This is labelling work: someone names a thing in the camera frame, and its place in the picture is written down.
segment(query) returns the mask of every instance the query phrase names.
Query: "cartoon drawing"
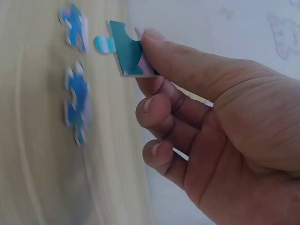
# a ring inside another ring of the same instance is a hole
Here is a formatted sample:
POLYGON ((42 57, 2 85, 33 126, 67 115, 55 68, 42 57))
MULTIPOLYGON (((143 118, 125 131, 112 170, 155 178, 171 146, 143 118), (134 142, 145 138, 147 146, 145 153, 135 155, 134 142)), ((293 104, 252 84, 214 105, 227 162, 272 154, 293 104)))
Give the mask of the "cartoon drawing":
POLYGON ((290 4, 291 4, 291 6, 300 9, 300 0, 290 0, 290 4))
POLYGON ((66 43, 81 52, 88 50, 88 20, 72 3, 59 12, 59 20, 66 26, 66 43))
POLYGON ((140 41, 128 37, 125 24, 108 21, 112 38, 97 36, 95 48, 101 53, 116 53, 122 76, 150 77, 158 75, 146 60, 140 41))
POLYGON ((75 140, 78 146, 85 145, 85 131, 90 128, 91 105, 90 88, 84 80, 82 64, 77 61, 75 71, 67 69, 65 88, 72 91, 73 103, 65 102, 65 122, 75 128, 75 140))
POLYGON ((278 55, 287 59, 289 53, 300 54, 300 26, 293 20, 279 20, 273 14, 268 14, 267 18, 278 55))
POLYGON ((226 18, 227 18, 228 20, 231 20, 231 19, 232 19, 234 13, 235 13, 234 11, 228 10, 228 9, 225 8, 225 7, 222 7, 222 8, 219 10, 219 14, 220 14, 220 15, 226 16, 226 18))

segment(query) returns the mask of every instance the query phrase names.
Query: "hand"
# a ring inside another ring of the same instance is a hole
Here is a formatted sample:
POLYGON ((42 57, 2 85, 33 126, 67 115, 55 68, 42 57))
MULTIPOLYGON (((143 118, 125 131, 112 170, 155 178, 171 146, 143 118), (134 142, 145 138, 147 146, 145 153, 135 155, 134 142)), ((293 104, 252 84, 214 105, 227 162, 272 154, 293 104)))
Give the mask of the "hand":
POLYGON ((157 138, 143 149, 146 164, 218 225, 300 224, 300 82, 253 61, 168 42, 153 30, 141 42, 161 74, 137 79, 146 99, 136 117, 157 138))

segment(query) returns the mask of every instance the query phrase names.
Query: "white wall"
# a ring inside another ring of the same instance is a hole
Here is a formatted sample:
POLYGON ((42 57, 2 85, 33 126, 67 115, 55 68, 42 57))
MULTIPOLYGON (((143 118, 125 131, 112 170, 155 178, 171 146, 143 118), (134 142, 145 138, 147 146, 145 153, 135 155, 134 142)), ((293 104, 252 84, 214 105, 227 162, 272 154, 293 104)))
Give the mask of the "white wall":
MULTIPOLYGON (((300 9, 290 0, 128 0, 131 25, 153 27, 180 44, 223 56, 252 59, 281 73, 300 78, 300 55, 283 60, 276 52, 267 14, 300 24, 300 9), (220 11, 226 8, 227 17, 220 11)), ((300 30, 297 37, 300 41, 300 30)), ((143 95, 137 90, 137 100, 143 95)), ((153 139, 142 131, 143 141, 153 139)), ((174 184, 148 169, 158 225, 211 225, 174 184)))

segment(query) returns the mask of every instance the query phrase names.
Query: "table surface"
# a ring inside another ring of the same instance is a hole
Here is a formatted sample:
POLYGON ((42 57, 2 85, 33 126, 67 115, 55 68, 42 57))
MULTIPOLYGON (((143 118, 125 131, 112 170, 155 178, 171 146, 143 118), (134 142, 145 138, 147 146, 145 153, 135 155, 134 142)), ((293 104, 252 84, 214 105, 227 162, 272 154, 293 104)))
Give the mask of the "table surface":
POLYGON ((0 1, 0 224, 152 223, 135 121, 133 79, 93 49, 105 21, 127 21, 123 0, 75 0, 89 20, 87 55, 67 47, 66 0, 0 1), (92 98, 89 144, 63 120, 67 67, 81 60, 92 98))

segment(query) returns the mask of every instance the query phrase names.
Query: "blue puzzle piece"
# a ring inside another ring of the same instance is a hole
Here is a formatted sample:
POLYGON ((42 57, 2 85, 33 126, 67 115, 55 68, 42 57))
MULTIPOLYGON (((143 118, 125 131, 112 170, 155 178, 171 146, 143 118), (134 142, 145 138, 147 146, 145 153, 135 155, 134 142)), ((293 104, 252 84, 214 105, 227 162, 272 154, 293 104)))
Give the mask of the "blue puzzle piece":
POLYGON ((73 103, 65 102, 65 122, 68 127, 75 128, 78 146, 85 145, 85 131, 91 121, 90 88, 83 76, 83 66, 77 61, 75 71, 67 70, 65 81, 66 90, 73 94, 73 103))
POLYGON ((59 12, 60 23, 66 26, 66 43, 81 52, 88 50, 88 21, 85 15, 72 3, 59 12))
POLYGON ((150 77, 158 75, 146 60, 140 41, 132 40, 125 31, 125 24, 108 21, 112 38, 97 36, 95 47, 101 53, 116 52, 122 76, 150 77))
POLYGON ((116 46, 114 44, 114 40, 109 37, 105 37, 104 35, 99 35, 95 37, 94 40, 95 47, 101 52, 101 53, 115 53, 116 52, 116 46))

